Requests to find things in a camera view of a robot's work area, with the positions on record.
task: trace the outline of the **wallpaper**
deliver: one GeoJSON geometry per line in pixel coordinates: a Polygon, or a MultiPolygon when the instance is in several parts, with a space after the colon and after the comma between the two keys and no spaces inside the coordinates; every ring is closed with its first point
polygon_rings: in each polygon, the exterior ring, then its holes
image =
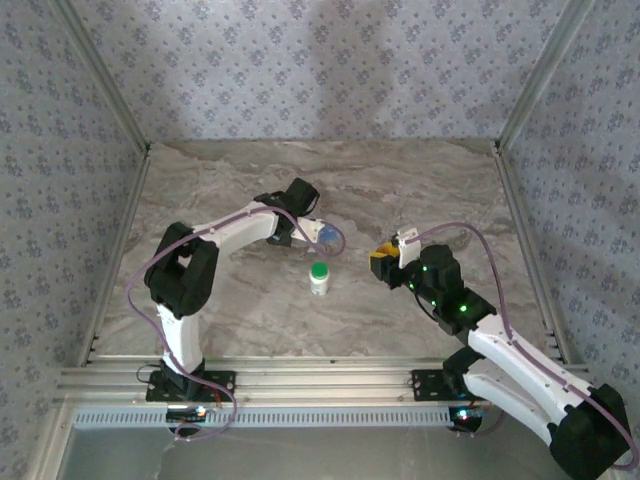
{"type": "Polygon", "coordinates": [[[153,141],[497,137],[564,0],[75,0],[153,141]]]}
{"type": "Polygon", "coordinates": [[[570,340],[640,439],[640,6],[597,1],[510,161],[570,340]]]}
{"type": "Polygon", "coordinates": [[[139,154],[44,0],[0,7],[0,478],[75,363],[139,154]]]}

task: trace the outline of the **green bottle cap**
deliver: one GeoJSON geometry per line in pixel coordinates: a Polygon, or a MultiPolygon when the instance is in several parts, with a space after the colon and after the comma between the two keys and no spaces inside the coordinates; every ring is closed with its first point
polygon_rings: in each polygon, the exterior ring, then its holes
{"type": "Polygon", "coordinates": [[[322,280],[327,275],[329,275],[329,265],[326,263],[317,262],[311,266],[311,276],[313,276],[313,278],[322,280]]]}

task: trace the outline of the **marble surface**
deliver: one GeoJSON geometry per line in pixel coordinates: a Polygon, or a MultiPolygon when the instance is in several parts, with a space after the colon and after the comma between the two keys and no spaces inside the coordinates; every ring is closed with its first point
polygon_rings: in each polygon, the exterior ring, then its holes
{"type": "MultiPolygon", "coordinates": [[[[161,353],[158,340],[126,306],[124,286],[174,221],[202,224],[284,189],[300,176],[320,191],[314,216],[344,230],[347,248],[328,260],[331,285],[310,293],[318,260],[302,245],[258,242],[219,262],[201,311],[207,355],[412,355],[444,357],[460,348],[417,307],[368,270],[368,252],[401,226],[420,231],[451,220],[479,227],[494,248],[510,318],[532,343],[544,328],[488,141],[189,142],[155,145],[107,314],[98,354],[161,353]]],[[[472,234],[450,230],[465,281],[497,305],[484,250],[472,234]]],[[[142,282],[134,301],[155,309],[142,282]]]]}

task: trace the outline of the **small bottle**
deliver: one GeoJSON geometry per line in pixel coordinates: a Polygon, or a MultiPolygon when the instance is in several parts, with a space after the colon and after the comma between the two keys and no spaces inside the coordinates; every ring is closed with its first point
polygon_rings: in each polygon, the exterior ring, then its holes
{"type": "Polygon", "coordinates": [[[311,282],[311,293],[314,295],[324,295],[329,288],[329,266],[326,263],[317,262],[309,270],[309,280],[311,282]]]}

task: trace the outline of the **robotic arm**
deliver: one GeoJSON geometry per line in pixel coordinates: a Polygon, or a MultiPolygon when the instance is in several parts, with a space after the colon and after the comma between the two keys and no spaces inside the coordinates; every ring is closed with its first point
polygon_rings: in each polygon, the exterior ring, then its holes
{"type": "Polygon", "coordinates": [[[371,252],[369,266],[391,289],[407,287],[425,313],[465,345],[443,364],[451,391],[459,398],[484,398],[523,423],[572,478],[595,480],[629,450],[621,432],[593,406],[628,432],[620,394],[574,376],[505,324],[491,304],[465,287],[447,245],[421,249],[416,229],[401,230],[371,252]]]}
{"type": "MultiPolygon", "coordinates": [[[[167,229],[156,253],[193,232],[209,230],[163,257],[144,277],[173,356],[191,375],[202,377],[205,371],[198,338],[198,311],[211,295],[219,258],[263,239],[273,245],[290,246],[292,240],[303,240],[306,235],[317,242],[324,223],[302,217],[311,213],[318,198],[315,188],[296,178],[286,191],[259,195],[245,208],[220,220],[192,228],[178,222],[167,229]],[[282,211],[296,218],[304,235],[279,213],[282,211]]],[[[196,396],[201,385],[184,377],[168,352],[160,368],[186,400],[196,396]]]]}

